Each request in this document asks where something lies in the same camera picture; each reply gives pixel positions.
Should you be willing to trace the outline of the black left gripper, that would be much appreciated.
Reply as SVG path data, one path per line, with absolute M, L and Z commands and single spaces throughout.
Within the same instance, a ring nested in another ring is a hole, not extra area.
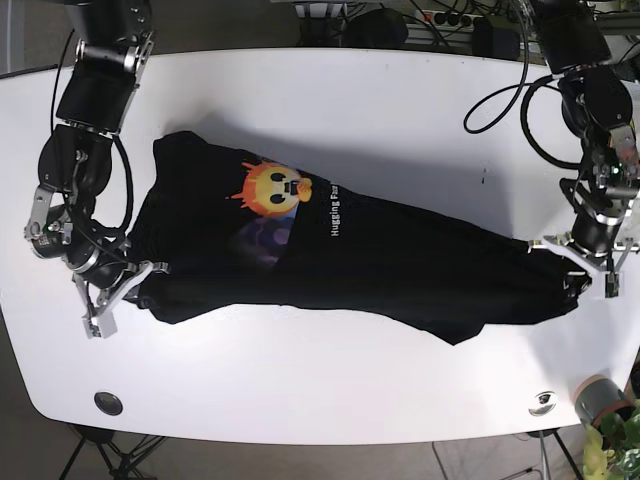
M 560 189 L 573 208 L 576 219 L 571 237 L 576 248 L 591 256 L 605 256 L 604 297 L 616 298 L 621 288 L 621 268 L 627 257 L 637 253 L 637 242 L 624 238 L 615 242 L 632 203 L 639 196 L 639 167 L 622 165 L 563 165 L 575 171 L 575 179 L 561 178 Z M 548 251 L 566 265 L 565 285 L 579 291 L 591 286 L 591 263 L 564 237 L 545 236 L 528 241 L 528 252 Z

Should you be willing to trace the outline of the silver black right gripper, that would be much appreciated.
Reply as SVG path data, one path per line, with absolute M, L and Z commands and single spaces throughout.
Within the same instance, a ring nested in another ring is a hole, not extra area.
M 133 216 L 133 197 L 126 197 L 125 215 L 118 227 L 105 227 L 92 218 L 96 197 L 65 196 L 52 205 L 51 195 L 36 195 L 25 239 L 41 259 L 59 258 L 73 278 L 85 308 L 83 326 L 89 339 L 106 339 L 117 332 L 113 310 L 123 300 L 136 299 L 139 286 L 152 274 L 168 274 L 167 262 L 126 258 L 126 231 Z

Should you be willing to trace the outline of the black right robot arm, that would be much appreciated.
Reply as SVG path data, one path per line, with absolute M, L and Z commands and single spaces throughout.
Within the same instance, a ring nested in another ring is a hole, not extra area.
M 164 262 L 133 263 L 128 257 L 134 187 L 120 138 L 154 46 L 152 7 L 148 1 L 64 6 L 78 39 L 76 60 L 64 92 L 52 96 L 51 134 L 39 157 L 24 237 L 36 256 L 64 262 L 85 305 L 88 337 L 106 339 L 117 331 L 114 307 L 133 298 L 151 274 L 168 270 Z M 114 153 L 123 164 L 126 202 L 121 224 L 109 227 L 93 214 Z

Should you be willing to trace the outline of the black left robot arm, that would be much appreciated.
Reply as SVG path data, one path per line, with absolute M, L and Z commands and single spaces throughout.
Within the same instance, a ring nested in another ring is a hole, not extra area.
M 560 189 L 576 219 L 570 232 L 548 236 L 603 273 L 605 295 L 620 293 L 621 267 L 639 250 L 632 238 L 618 234 L 639 197 L 639 150 L 632 98 L 610 64 L 611 52 L 584 1 L 515 1 L 524 41 L 534 37 L 550 68 L 548 75 L 514 85 L 511 105 L 518 105 L 528 144 L 552 166 L 575 172 L 562 178 Z M 579 162 L 560 160 L 545 151 L 529 126 L 529 107 L 538 90 L 553 87 L 562 97 L 562 117 L 581 144 Z

